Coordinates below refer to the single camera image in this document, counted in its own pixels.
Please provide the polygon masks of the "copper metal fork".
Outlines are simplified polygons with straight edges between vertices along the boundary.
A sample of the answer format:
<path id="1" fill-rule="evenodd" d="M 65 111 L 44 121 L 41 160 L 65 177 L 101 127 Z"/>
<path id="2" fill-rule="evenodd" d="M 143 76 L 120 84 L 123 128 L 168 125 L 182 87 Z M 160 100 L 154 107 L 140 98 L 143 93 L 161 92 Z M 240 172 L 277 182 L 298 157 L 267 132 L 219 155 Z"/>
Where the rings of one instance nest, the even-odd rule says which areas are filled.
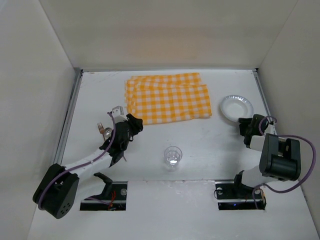
<path id="1" fill-rule="evenodd" d="M 99 122 L 99 123 L 97 124 L 97 127 L 98 127 L 98 130 L 99 130 L 99 133 L 102 135 L 103 140 L 105 141 L 105 140 L 106 140 L 106 137 L 105 137 L 105 129 L 104 129 L 102 123 Z"/>

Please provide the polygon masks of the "white bowl plate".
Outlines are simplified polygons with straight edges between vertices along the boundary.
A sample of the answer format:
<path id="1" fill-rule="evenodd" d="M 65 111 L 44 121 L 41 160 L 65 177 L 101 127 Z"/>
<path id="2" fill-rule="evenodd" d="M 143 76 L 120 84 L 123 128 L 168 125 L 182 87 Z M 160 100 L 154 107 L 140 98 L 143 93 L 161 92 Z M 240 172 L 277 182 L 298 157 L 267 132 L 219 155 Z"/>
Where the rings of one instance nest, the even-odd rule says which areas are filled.
<path id="1" fill-rule="evenodd" d="M 220 103 L 222 114 L 232 122 L 238 122 L 240 118 L 251 118 L 254 108 L 251 102 L 240 95 L 228 95 Z"/>

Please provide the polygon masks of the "yellow white checkered cloth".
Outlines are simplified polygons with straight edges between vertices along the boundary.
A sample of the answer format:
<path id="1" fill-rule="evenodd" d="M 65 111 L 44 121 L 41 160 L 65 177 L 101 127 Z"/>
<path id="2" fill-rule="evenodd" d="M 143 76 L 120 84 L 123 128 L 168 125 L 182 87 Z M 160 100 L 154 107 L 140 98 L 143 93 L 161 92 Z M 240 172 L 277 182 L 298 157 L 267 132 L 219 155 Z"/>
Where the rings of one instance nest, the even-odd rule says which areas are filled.
<path id="1" fill-rule="evenodd" d="M 132 76 L 124 87 L 128 113 L 145 125 L 212 116 L 208 87 L 198 72 Z"/>

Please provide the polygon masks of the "clear drinking glass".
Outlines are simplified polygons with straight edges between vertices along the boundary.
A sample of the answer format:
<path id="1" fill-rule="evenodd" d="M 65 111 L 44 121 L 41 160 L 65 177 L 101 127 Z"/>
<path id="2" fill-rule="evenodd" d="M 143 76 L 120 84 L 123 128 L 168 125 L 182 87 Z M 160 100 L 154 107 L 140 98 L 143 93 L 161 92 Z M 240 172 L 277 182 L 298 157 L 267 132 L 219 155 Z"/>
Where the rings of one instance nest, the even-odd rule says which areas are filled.
<path id="1" fill-rule="evenodd" d="M 169 172 L 174 172 L 178 169 L 179 163 L 182 160 L 182 150 L 177 146 L 169 146 L 164 150 L 163 159 L 165 169 Z"/>

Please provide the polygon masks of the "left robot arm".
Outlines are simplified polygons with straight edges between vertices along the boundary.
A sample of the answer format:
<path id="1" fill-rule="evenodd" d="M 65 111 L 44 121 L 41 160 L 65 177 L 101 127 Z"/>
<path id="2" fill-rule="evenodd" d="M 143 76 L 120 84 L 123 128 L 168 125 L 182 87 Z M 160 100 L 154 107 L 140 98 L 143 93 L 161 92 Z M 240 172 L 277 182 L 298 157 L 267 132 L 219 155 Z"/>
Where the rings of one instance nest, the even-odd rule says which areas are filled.
<path id="1" fill-rule="evenodd" d="M 32 197 L 39 210 L 61 219 L 76 199 L 110 194 L 113 181 L 102 172 L 124 157 L 129 143 L 143 130 L 143 120 L 130 113 L 109 116 L 111 135 L 94 153 L 72 164 L 55 163 L 48 168 Z"/>

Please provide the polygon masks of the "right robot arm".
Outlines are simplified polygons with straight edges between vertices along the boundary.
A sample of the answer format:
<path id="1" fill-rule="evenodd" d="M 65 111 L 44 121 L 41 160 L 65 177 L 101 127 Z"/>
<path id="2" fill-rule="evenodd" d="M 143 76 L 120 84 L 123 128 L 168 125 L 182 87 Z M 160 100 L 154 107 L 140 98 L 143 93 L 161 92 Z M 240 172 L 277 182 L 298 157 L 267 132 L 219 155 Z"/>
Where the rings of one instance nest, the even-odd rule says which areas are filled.
<path id="1" fill-rule="evenodd" d="M 257 166 L 235 176 L 232 192 L 238 198 L 251 194 L 256 186 L 275 181 L 296 181 L 300 177 L 301 144 L 296 139 L 273 134 L 275 119 L 254 114 L 251 118 L 241 117 L 238 122 L 245 146 L 261 152 Z"/>

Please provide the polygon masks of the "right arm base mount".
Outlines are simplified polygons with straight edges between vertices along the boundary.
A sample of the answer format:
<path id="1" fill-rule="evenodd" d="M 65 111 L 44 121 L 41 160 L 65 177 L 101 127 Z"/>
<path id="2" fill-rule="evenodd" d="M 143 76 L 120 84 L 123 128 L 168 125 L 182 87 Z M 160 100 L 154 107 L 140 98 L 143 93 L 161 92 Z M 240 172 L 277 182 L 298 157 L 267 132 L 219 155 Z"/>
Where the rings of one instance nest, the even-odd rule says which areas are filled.
<path id="1" fill-rule="evenodd" d="M 236 189 L 233 180 L 215 181 L 214 197 L 220 211 L 265 210 L 267 201 L 262 189 Z"/>

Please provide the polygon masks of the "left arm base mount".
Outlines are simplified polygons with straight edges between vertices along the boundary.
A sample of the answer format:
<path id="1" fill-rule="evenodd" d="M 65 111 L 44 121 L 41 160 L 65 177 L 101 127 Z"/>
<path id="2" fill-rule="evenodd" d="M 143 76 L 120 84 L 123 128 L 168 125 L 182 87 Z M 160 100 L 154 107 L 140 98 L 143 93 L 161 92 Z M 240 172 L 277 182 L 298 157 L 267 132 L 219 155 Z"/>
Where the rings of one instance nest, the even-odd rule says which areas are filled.
<path id="1" fill-rule="evenodd" d="M 98 172 L 84 184 L 87 190 L 80 202 L 80 211 L 125 211 L 127 208 L 127 181 L 113 181 Z"/>

